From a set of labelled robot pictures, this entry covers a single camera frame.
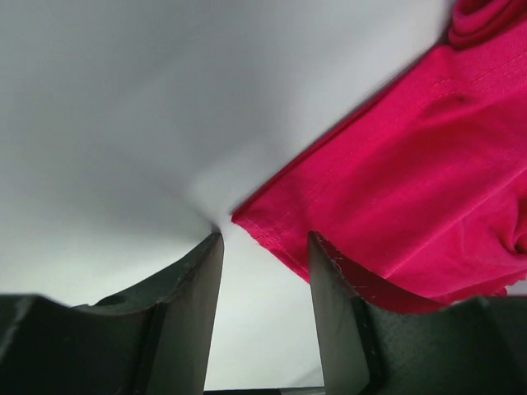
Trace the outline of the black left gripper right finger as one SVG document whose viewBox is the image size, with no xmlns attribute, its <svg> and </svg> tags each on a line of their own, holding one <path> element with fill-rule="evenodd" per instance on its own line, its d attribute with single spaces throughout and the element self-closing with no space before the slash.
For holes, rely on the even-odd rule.
<svg viewBox="0 0 527 395">
<path fill-rule="evenodd" d="M 310 289 L 328 394 L 523 394 L 526 298 L 477 297 L 450 307 L 308 237 Z M 416 314 L 396 302 L 415 300 Z"/>
</svg>

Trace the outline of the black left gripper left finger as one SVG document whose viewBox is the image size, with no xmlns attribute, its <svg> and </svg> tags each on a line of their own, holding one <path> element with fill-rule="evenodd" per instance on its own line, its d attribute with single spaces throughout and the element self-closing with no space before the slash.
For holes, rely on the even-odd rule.
<svg viewBox="0 0 527 395">
<path fill-rule="evenodd" d="M 200 394 L 222 276 L 212 233 L 189 253 L 93 305 L 1 298 L 4 394 Z"/>
</svg>

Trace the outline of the red t shirt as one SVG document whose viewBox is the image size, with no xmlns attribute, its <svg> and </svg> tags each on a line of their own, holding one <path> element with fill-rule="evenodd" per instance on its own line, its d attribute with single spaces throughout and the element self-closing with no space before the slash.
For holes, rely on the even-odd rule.
<svg viewBox="0 0 527 395">
<path fill-rule="evenodd" d="M 459 1 L 448 40 L 232 220 L 306 281 L 309 233 L 362 297 L 427 313 L 526 278 L 526 4 Z"/>
</svg>

